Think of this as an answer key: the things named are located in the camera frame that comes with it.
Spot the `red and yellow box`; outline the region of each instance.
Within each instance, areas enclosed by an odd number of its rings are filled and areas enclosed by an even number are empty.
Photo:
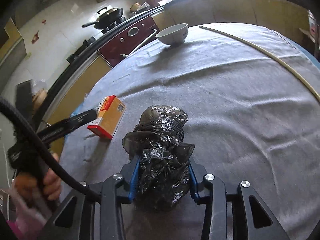
[[[111,140],[125,110],[125,105],[116,96],[103,98],[97,107],[97,119],[88,124],[88,129]]]

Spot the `pan handle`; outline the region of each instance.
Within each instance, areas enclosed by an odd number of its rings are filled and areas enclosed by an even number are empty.
[[[108,8],[107,8],[107,7],[103,7],[102,9],[100,9],[99,11],[97,11],[97,14],[99,14],[99,15],[100,15],[100,12],[101,12],[103,9],[107,9],[107,10],[108,10]]]
[[[86,24],[82,25],[81,27],[82,27],[82,28],[85,28],[85,27],[88,27],[88,26],[90,26],[90,25],[94,25],[94,24],[96,24],[96,23],[98,23],[98,22],[96,21],[96,22],[86,23]]]

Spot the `black plastic bag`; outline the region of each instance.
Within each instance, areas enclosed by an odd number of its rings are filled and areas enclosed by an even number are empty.
[[[174,106],[150,106],[123,138],[132,159],[139,155],[136,204],[152,210],[172,208],[189,191],[189,158],[195,145],[183,144],[188,115]]]

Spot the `black cable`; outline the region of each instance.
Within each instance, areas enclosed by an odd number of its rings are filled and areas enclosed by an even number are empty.
[[[101,196],[87,187],[82,186],[73,177],[71,177],[53,158],[47,147],[32,129],[27,120],[22,114],[14,108],[6,99],[0,96],[0,112],[8,118],[13,125],[21,131],[21,133],[27,138],[29,143],[39,153],[44,162],[70,187],[86,195],[90,200],[100,203]]]

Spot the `wok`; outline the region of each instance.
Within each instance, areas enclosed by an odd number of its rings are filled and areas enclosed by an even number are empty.
[[[97,13],[100,15],[100,11],[106,9],[106,7],[99,10]],[[94,25],[98,30],[103,30],[107,28],[110,24],[114,23],[117,19],[121,18],[123,15],[122,8],[112,8],[111,10],[106,11],[104,14],[100,15],[95,22],[90,22],[82,25],[82,28]]]

